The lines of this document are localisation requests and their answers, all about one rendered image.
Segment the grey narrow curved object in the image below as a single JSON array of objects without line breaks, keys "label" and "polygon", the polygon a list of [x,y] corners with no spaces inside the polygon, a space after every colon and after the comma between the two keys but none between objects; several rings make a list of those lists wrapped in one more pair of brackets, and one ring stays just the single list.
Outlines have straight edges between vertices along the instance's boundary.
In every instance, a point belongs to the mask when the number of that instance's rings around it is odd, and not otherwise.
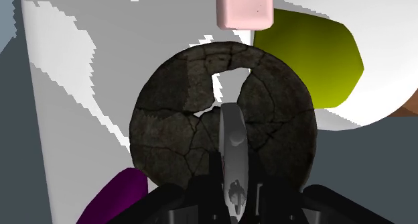
[{"label": "grey narrow curved object", "polygon": [[221,105],[219,152],[223,165],[225,204],[229,215],[239,221],[247,201],[249,153],[246,126],[237,103]]}]

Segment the pink rounded block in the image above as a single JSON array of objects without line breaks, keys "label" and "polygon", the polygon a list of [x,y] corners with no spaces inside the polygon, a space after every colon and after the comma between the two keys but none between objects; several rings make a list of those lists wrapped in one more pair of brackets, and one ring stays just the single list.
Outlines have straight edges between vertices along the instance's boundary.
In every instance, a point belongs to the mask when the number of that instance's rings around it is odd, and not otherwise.
[{"label": "pink rounded block", "polygon": [[216,24],[222,30],[258,31],[273,23],[273,0],[216,0]]}]

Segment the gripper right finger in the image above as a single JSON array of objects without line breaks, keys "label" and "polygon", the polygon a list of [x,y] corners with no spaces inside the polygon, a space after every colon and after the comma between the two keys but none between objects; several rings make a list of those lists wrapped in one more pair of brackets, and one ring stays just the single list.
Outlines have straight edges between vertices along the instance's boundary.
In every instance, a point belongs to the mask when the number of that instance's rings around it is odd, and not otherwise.
[{"label": "gripper right finger", "polygon": [[249,153],[249,189],[242,224],[394,224],[339,193],[310,185],[301,192],[286,179],[268,176]]}]

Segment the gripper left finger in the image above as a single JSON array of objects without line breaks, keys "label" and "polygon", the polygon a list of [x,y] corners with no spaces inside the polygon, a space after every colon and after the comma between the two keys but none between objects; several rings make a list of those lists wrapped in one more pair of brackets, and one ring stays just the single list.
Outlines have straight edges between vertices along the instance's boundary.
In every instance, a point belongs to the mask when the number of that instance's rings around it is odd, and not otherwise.
[{"label": "gripper left finger", "polygon": [[209,153],[208,175],[194,176],[187,189],[167,183],[107,224],[229,224],[219,152]]}]

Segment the purple rounded object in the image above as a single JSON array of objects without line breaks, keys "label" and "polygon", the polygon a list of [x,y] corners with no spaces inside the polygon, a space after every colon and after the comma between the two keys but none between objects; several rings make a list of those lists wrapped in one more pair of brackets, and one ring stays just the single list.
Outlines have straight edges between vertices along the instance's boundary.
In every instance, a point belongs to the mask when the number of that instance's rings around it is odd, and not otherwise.
[{"label": "purple rounded object", "polygon": [[126,168],[97,193],[83,210],[76,224],[107,224],[147,194],[146,175],[136,168]]}]

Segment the white bowl with green inside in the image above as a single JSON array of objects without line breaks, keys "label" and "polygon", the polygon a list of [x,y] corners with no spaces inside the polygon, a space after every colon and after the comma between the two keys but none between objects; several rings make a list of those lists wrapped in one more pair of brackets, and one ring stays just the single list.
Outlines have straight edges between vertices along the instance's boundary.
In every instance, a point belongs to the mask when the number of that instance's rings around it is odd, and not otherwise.
[{"label": "white bowl with green inside", "polygon": [[308,88],[321,130],[355,129],[404,105],[418,89],[418,0],[270,0],[253,44]]}]

